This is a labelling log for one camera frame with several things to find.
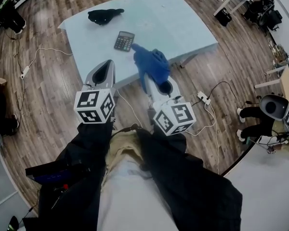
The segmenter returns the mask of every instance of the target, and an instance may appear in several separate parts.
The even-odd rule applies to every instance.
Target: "wooden floor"
[[[71,52],[66,34],[58,29],[61,22],[87,8],[109,0],[29,0],[19,8],[27,27],[20,35],[19,62],[22,69],[33,60],[39,47]],[[186,100],[196,100],[196,93],[210,90],[220,81],[230,83],[238,103],[256,101],[256,96],[271,92],[255,90],[253,86],[266,80],[264,71],[272,68],[272,53],[267,39],[257,28],[248,25],[239,15],[233,14],[227,27],[213,17],[219,7],[217,0],[185,0],[200,16],[219,42],[215,52],[197,56],[186,68],[173,66],[171,76],[179,84]],[[18,112],[22,99],[23,83],[17,64],[17,41],[11,41],[0,28],[0,77],[7,79],[6,89],[9,114]],[[37,200],[39,185],[25,177],[25,168],[53,161],[66,144],[76,135],[79,120],[73,111],[76,91],[81,88],[73,56],[54,51],[39,51],[26,77],[26,94],[23,118],[18,133],[4,137],[1,148],[7,167],[20,191],[31,205]],[[124,87],[120,93],[130,102],[137,116],[147,129],[149,122],[147,98],[139,81]],[[227,84],[219,85],[211,95],[211,104],[217,117],[219,142],[219,169],[225,171],[242,153],[243,146],[236,137],[236,130],[243,128],[236,115],[236,103]],[[213,119],[203,104],[194,106],[197,122],[194,134]],[[136,122],[130,108],[119,99],[117,128]],[[247,119],[247,125],[256,121]],[[217,145],[215,127],[206,128],[199,136],[186,134],[188,152],[200,157],[205,167],[217,172]]]

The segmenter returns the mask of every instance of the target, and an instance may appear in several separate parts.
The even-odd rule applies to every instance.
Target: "light blue table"
[[[124,9],[105,26],[88,19],[88,11]],[[65,29],[82,81],[101,62],[116,66],[116,88],[139,78],[134,51],[114,49],[119,31],[135,34],[134,43],[162,51],[170,63],[185,65],[195,55],[216,49],[218,42],[184,0],[112,0],[64,20]]]

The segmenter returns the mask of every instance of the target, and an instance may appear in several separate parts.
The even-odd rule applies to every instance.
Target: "black jacket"
[[[96,230],[112,123],[80,124],[78,131],[58,159],[69,151],[73,160],[81,159],[91,173],[70,187],[52,210],[56,197],[42,187],[35,230],[37,226],[48,230]],[[242,194],[228,179],[203,168],[201,159],[185,154],[184,135],[166,137],[159,129],[153,135],[139,129],[137,135],[144,162],[179,231],[240,230]]]

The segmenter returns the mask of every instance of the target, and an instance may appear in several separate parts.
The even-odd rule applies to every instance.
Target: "blue glove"
[[[138,67],[140,81],[146,93],[145,74],[147,73],[158,86],[168,80],[170,69],[169,63],[164,54],[158,50],[148,51],[138,44],[132,44],[135,51],[134,61]]]

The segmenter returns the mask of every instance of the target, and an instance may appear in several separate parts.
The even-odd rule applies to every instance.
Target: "calculator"
[[[133,44],[135,34],[129,32],[120,31],[115,43],[115,49],[119,51],[131,50],[131,44]]]

